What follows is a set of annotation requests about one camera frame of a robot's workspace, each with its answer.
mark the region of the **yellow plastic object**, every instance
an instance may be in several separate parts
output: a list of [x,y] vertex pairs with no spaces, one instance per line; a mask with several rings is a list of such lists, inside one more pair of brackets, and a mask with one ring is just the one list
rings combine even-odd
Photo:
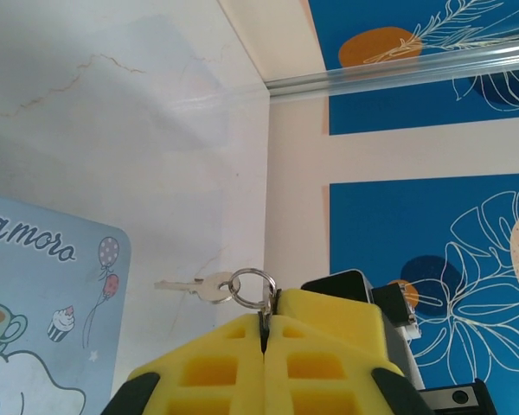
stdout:
[[380,356],[274,316],[265,354],[265,414],[393,415],[371,377],[376,367],[401,374]]
[[278,314],[388,359],[382,313],[376,305],[293,289],[281,294]]
[[265,354],[246,315],[134,371],[160,375],[143,415],[392,415],[371,377],[387,359],[381,312],[283,292]]
[[160,375],[143,415],[263,415],[257,315],[245,315],[135,370]]

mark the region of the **silver key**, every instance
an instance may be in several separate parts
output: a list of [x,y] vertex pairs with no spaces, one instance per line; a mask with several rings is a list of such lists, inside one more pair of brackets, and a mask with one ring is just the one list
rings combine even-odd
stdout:
[[[233,295],[229,290],[222,290],[221,287],[228,284],[232,275],[232,272],[217,272],[204,279],[195,278],[194,283],[160,281],[154,284],[154,288],[158,290],[187,291],[191,294],[197,294],[203,301],[213,304],[225,303],[232,299]],[[240,289],[240,280],[238,278],[233,280],[233,286],[237,291]]]

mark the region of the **key ring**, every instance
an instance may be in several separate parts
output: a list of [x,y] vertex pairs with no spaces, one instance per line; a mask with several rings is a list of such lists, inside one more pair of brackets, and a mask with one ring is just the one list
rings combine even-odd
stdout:
[[[244,274],[259,275],[260,277],[265,279],[265,281],[269,283],[270,296],[268,298],[264,298],[262,301],[249,301],[241,297],[239,294],[239,290],[234,287],[234,280]],[[227,286],[229,292],[233,296],[234,301],[240,304],[241,306],[246,307],[247,309],[264,310],[266,314],[269,314],[271,312],[271,300],[272,297],[275,295],[275,292],[277,291],[277,283],[275,283],[275,280],[267,272],[258,270],[257,268],[243,268],[241,270],[238,270],[231,276],[231,278],[227,281]]]

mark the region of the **orange circle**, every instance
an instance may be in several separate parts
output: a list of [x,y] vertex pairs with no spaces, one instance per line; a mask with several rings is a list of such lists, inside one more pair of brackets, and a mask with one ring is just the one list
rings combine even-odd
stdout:
[[406,286],[406,300],[412,307],[417,307],[417,304],[419,304],[419,292],[417,289],[409,283],[409,281],[406,281],[405,279],[395,279],[394,281],[390,281],[388,284],[404,284]]
[[405,29],[393,27],[371,29],[346,41],[338,52],[338,60],[343,67],[363,65],[376,56],[399,48],[405,42],[407,47],[395,51],[394,55],[384,55],[381,61],[419,56],[422,42]]

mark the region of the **balloon illustration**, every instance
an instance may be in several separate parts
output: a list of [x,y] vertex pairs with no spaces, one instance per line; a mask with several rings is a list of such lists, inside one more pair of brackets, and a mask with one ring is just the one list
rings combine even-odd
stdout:
[[102,290],[98,296],[98,300],[94,307],[88,313],[83,326],[83,348],[87,348],[90,342],[90,332],[93,326],[94,315],[96,309],[105,303],[107,300],[115,296],[119,288],[119,277],[113,273],[112,266],[119,257],[119,243],[111,237],[103,238],[98,246],[98,259],[101,265],[102,272],[99,275],[99,281],[105,280]]
[[118,292],[119,288],[119,277],[115,274],[108,275],[106,278],[106,283],[104,284],[104,290],[102,290],[102,295],[106,300],[115,296],[115,293]]
[[103,238],[98,249],[98,258],[102,266],[110,267],[118,260],[119,243],[115,238]]

